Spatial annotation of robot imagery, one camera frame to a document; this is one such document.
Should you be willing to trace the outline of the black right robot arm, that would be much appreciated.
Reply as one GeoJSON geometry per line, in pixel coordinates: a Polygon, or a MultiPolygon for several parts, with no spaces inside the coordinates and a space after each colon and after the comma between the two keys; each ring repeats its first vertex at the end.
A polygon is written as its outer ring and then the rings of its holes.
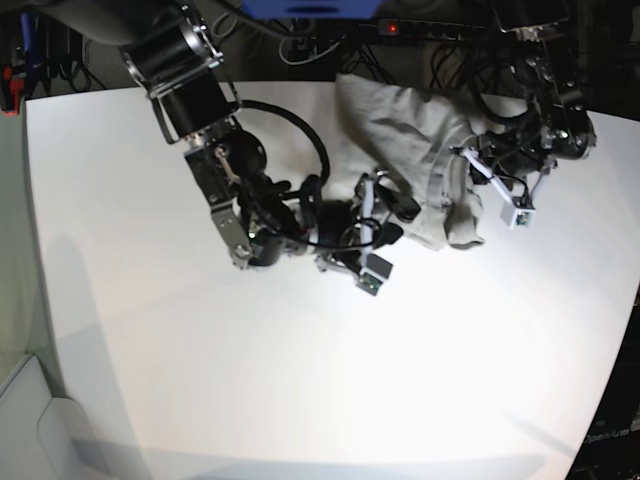
{"type": "Polygon", "coordinates": [[[382,185],[376,174],[360,177],[352,200],[326,200],[330,159],[316,131],[289,110],[220,86],[215,71],[223,55],[192,2],[39,1],[36,8],[119,50],[165,140],[188,143],[186,163],[236,266],[265,268],[283,255],[315,255],[355,269],[395,243],[420,213],[416,200],[382,185]],[[243,109],[297,127],[317,152],[319,173],[298,188],[272,180],[263,144],[237,120],[243,109]]]}

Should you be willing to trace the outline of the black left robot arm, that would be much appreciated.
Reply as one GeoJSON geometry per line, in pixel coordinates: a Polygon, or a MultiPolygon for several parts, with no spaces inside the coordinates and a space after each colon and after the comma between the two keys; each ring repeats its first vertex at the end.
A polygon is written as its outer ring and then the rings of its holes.
{"type": "Polygon", "coordinates": [[[578,82],[577,60],[565,1],[485,1],[488,22],[470,45],[465,76],[474,103],[503,127],[479,140],[480,158],[508,180],[580,160],[596,143],[578,82]],[[525,110],[512,116],[493,110],[478,85],[480,65],[508,67],[525,110]]]}

